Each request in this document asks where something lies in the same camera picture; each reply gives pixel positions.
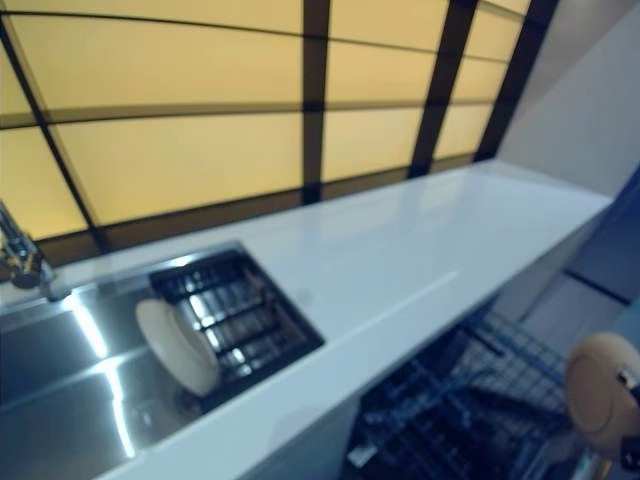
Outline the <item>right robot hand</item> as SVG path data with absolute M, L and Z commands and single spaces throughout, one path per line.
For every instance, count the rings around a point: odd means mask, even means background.
M 639 377 L 628 367 L 623 367 L 616 375 L 634 402 L 632 409 L 633 432 L 622 436 L 620 461 L 625 470 L 639 472 Z

